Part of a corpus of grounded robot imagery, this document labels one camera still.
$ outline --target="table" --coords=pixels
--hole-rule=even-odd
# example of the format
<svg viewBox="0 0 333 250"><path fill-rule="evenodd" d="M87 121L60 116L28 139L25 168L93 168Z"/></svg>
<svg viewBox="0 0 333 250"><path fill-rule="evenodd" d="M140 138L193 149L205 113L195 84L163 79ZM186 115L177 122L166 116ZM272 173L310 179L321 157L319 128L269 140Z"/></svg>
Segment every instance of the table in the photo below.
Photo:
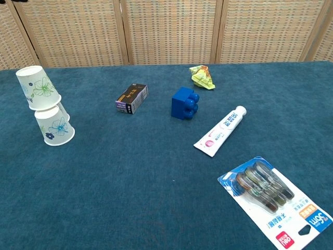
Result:
<svg viewBox="0 0 333 250"><path fill-rule="evenodd" d="M51 147L15 70L0 72L1 249L275 249L217 178L262 156L333 215L333 64L45 69L75 137ZM133 115L114 101L149 86ZM200 95L192 120L171 117L181 87ZM238 105L247 114L210 158L193 147ZM306 249L330 249L329 227Z"/></svg>

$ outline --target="woven panel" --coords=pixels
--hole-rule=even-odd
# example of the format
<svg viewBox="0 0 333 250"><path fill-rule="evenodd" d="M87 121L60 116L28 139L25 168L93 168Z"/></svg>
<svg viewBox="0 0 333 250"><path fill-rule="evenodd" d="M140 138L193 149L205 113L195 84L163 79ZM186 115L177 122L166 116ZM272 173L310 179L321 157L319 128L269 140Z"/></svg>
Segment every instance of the woven panel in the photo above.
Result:
<svg viewBox="0 0 333 250"><path fill-rule="evenodd" d="M0 4L0 70L34 65L7 4Z"/></svg>
<svg viewBox="0 0 333 250"><path fill-rule="evenodd" d="M298 61L323 3L230 0L220 62Z"/></svg>
<svg viewBox="0 0 333 250"><path fill-rule="evenodd" d="M134 64L210 60L216 0L126 0Z"/></svg>
<svg viewBox="0 0 333 250"><path fill-rule="evenodd" d="M112 1L29 0L20 6L45 67L123 64Z"/></svg>
<svg viewBox="0 0 333 250"><path fill-rule="evenodd" d="M329 25L322 42L314 57L315 61L329 60L333 61L333 21Z"/></svg>

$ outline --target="candy wrapper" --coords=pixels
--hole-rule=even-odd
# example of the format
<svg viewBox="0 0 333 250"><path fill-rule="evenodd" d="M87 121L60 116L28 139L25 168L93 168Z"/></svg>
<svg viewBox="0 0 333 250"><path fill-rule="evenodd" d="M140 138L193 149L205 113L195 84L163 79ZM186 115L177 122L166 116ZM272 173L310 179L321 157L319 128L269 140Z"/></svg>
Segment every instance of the candy wrapper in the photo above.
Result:
<svg viewBox="0 0 333 250"><path fill-rule="evenodd" d="M192 74L192 80L196 86L206 88L208 90L215 88L207 66L200 65L191 67L189 71Z"/></svg>

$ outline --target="white paper cup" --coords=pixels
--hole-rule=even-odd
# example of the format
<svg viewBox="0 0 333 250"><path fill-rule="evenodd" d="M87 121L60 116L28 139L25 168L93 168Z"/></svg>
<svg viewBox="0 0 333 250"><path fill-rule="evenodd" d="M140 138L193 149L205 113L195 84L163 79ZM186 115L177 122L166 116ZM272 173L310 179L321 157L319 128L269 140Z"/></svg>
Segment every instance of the white paper cup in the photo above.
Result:
<svg viewBox="0 0 333 250"><path fill-rule="evenodd" d="M22 90L32 110L46 110L61 101L42 66L29 66L16 72Z"/></svg>
<svg viewBox="0 0 333 250"><path fill-rule="evenodd" d="M66 112L65 108L63 107L63 105L61 104L61 102L59 102L58 104L58 107L60 109L60 111L63 113L63 116L65 117L65 120L69 121L69 114Z"/></svg>
<svg viewBox="0 0 333 250"><path fill-rule="evenodd" d="M48 110L35 111L35 118L47 145L60 146L69 142L75 135L74 128L65 119L58 105Z"/></svg>

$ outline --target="cardboard box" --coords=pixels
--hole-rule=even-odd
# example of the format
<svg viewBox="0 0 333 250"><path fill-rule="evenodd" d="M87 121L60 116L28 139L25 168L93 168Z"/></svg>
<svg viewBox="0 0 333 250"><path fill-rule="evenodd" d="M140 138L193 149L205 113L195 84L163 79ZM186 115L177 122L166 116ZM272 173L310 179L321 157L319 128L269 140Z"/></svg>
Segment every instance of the cardboard box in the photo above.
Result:
<svg viewBox="0 0 333 250"><path fill-rule="evenodd" d="M253 169L257 162L267 166L294 194L294 197L287 200L283 206L278 206L275 212L268 211L258 202L257 199L260 196L258 192L252 192L254 195L249 195L251 190L242 188L244 182L240 184L238 181L237 176L242 176L248 168ZM333 221L328 213L260 156L222 175L218 181L279 250L304 248ZM240 230L246 230L243 224L234 226L239 227Z"/></svg>
<svg viewBox="0 0 333 250"><path fill-rule="evenodd" d="M119 112L134 114L147 96L147 85L133 83L116 100L116 109Z"/></svg>

